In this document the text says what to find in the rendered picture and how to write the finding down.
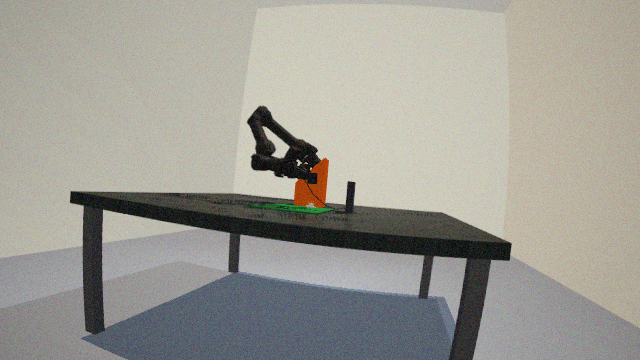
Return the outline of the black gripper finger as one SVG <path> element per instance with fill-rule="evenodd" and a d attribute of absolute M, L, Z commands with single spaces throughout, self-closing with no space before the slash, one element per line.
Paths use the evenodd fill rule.
<path fill-rule="evenodd" d="M 300 165 L 300 169 L 308 172 L 308 170 L 306 170 L 305 167 L 306 167 L 305 164 Z M 304 177 L 304 178 L 307 178 L 307 177 Z M 304 179 L 304 178 L 297 178 L 297 179 Z"/>
<path fill-rule="evenodd" d="M 309 177 L 309 176 L 310 174 L 308 172 L 298 168 L 296 163 L 291 162 L 287 178 L 293 179 L 293 178 L 303 178 L 303 177 Z"/>

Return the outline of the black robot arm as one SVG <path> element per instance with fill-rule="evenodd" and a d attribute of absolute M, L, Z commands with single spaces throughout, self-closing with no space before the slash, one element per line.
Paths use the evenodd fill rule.
<path fill-rule="evenodd" d="M 281 160 L 286 160 L 288 163 L 290 163 L 290 161 L 296 162 L 297 165 L 297 160 L 301 163 L 307 162 L 311 165 L 311 168 L 315 167 L 321 161 L 315 154 L 318 152 L 318 149 L 303 139 L 297 139 L 292 134 L 289 134 L 285 128 L 273 119 L 266 106 L 262 105 L 257 107 L 247 119 L 247 124 L 251 128 L 256 142 L 256 153 L 251 155 L 251 168 L 253 170 L 270 170 L 274 172 L 274 164 L 278 159 L 272 156 L 276 146 L 272 141 L 268 140 L 262 126 L 267 127 L 290 146 L 284 158 L 281 157 Z"/>

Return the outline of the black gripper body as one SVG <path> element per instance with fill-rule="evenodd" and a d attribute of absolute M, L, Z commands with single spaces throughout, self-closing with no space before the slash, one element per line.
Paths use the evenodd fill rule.
<path fill-rule="evenodd" d="M 274 164 L 274 175 L 276 177 L 281 177 L 281 178 L 283 178 L 283 176 L 288 176 L 288 172 L 289 172 L 289 168 L 290 168 L 291 162 L 292 161 L 290 161 L 290 163 L 288 163 L 286 160 L 281 160 L 281 158 L 278 158 L 275 161 L 275 164 Z M 305 164 L 305 163 L 301 163 L 301 164 Z M 300 165 L 298 166 L 298 168 L 300 168 Z M 310 171 L 311 165 L 310 164 L 305 164 L 305 166 L 306 166 L 305 169 Z"/>

